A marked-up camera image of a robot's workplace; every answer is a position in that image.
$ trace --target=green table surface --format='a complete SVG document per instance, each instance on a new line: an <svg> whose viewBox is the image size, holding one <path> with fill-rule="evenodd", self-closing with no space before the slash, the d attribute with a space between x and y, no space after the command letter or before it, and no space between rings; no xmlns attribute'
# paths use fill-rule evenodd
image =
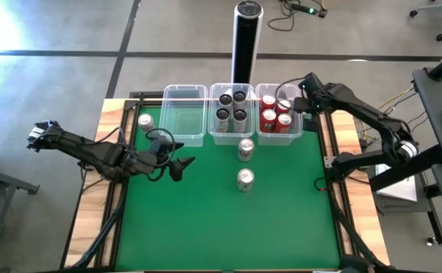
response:
<svg viewBox="0 0 442 273"><path fill-rule="evenodd" d="M142 111L160 120L159 107ZM305 132L290 146L253 140L250 162L237 159L237 146L216 146L207 133L203 147L175 153L196 157L181 182L167 171L155 183L132 177L117 270L337 268L328 195L313 187L323 176L317 134ZM141 129L136 147L149 147ZM237 189L242 168L255 174L248 193Z"/></svg>

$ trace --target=empty plastic bin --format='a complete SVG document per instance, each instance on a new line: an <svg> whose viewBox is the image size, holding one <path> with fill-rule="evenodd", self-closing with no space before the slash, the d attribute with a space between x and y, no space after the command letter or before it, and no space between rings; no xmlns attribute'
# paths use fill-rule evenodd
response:
<svg viewBox="0 0 442 273"><path fill-rule="evenodd" d="M218 133L216 126L215 114L220 108L219 97L224 94L229 94L231 97L237 91L241 91L246 95L245 111L246 117L246 129L243 133L233 133L233 112L230 112L230 126L227 133ZM209 91L209 107L208 107L208 133L214 138L216 145L239 145L241 139L245 137L251 137L254 134L255 126L255 113L254 113L254 88L245 83L216 83L211 86Z"/></svg>
<svg viewBox="0 0 442 273"><path fill-rule="evenodd" d="M163 93L160 128L174 135L186 147L204 143L207 87L201 85L169 85Z"/></svg>
<svg viewBox="0 0 442 273"><path fill-rule="evenodd" d="M260 108L261 108L261 97L263 95L274 96L274 91L279 84L263 83L256 87L256 100L255 104L255 116L256 116L256 132L258 133L258 144L268 145L268 146L288 146L291 142L300 137L303 133L302 115L297 113L292 113L292 121L288 133L263 133L259 129L259 119L260 119ZM301 91L297 86L293 84L285 84L280 90L278 90L278 99L280 98L281 91L286 95L286 99L291 102L296 96L301 96Z"/></svg>

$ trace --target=chair leg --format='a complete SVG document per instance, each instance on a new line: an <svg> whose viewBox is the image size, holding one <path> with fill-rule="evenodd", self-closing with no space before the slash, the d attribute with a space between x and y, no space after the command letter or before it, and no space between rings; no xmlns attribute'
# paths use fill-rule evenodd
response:
<svg viewBox="0 0 442 273"><path fill-rule="evenodd" d="M442 4L416 8L417 11L442 11Z"/></svg>

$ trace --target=soda can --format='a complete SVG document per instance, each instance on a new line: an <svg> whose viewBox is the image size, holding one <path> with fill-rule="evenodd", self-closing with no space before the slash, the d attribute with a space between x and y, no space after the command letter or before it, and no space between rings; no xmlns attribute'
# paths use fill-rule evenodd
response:
<svg viewBox="0 0 442 273"><path fill-rule="evenodd" d="M246 94L243 91L237 91L233 94L234 112L237 110L246 110Z"/></svg>
<svg viewBox="0 0 442 273"><path fill-rule="evenodd" d="M276 124L274 126L275 133L288 133L291 125L291 116L289 114L280 114L276 119Z"/></svg>
<svg viewBox="0 0 442 273"><path fill-rule="evenodd" d="M138 126L142 128L142 130L146 133L151 129L156 128L155 122L153 121L153 117L149 114L141 114L138 117ZM160 131L154 130L149 133L148 137L157 138L160 134Z"/></svg>
<svg viewBox="0 0 442 273"><path fill-rule="evenodd" d="M248 138L242 139L238 148L237 158L242 162L250 161L254 152L254 142Z"/></svg>
<svg viewBox="0 0 442 273"><path fill-rule="evenodd" d="M233 97L229 94L224 94L219 97L219 108L224 108L231 112L233 108Z"/></svg>
<svg viewBox="0 0 442 273"><path fill-rule="evenodd" d="M276 114L288 113L291 107L291 102L287 99L278 99L278 103L276 104Z"/></svg>
<svg viewBox="0 0 442 273"><path fill-rule="evenodd" d="M237 110L234 112L233 133L246 132L246 124L248 115L244 110Z"/></svg>
<svg viewBox="0 0 442 273"><path fill-rule="evenodd" d="M254 182L254 174L249 169L242 169L237 173L237 189L240 192L246 193L252 189Z"/></svg>
<svg viewBox="0 0 442 273"><path fill-rule="evenodd" d="M229 130L229 111L221 108L215 112L215 131L218 133L227 133Z"/></svg>
<svg viewBox="0 0 442 273"><path fill-rule="evenodd" d="M261 113L264 110L273 109L276 99L272 95L263 95L261 97Z"/></svg>
<svg viewBox="0 0 442 273"><path fill-rule="evenodd" d="M272 133L276 124L276 112L272 109L264 110L259 120L259 130L263 133Z"/></svg>

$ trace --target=concrete floor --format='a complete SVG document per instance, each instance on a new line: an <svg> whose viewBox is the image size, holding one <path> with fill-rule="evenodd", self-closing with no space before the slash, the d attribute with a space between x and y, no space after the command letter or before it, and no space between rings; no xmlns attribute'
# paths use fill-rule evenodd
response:
<svg viewBox="0 0 442 273"><path fill-rule="evenodd" d="M128 50L230 52L237 2L142 0ZM277 1L260 2L265 22L280 17ZM117 51L132 4L133 0L0 2L0 50ZM420 0L327 0L330 11L324 20L297 14L290 33L263 25L259 51L442 56L442 42L434 41L442 32L442 14L407 17L414 7L426 4ZM36 196L18 193L14 198L0 239L0 268L33 272L59 266L79 195L79 170L75 159L60 152L36 154L25 149L25 139L33 123L48 118L93 137L115 61L0 56L0 171L41 185ZM379 106L409 87L413 70L432 65L436 64L260 60L252 84L279 83L314 71L323 81L345 83L360 99ZM171 83L210 86L229 77L228 59L126 58L114 97L162 90ZM422 104L415 96L398 107L394 116L408 121L421 112ZM436 143L428 122L414 134L423 148ZM48 171L50 166L56 171ZM442 221L442 202L435 203ZM424 243L432 235L425 215L386 215L381 217L381 226L392 265L442 272L442 246Z"/></svg>

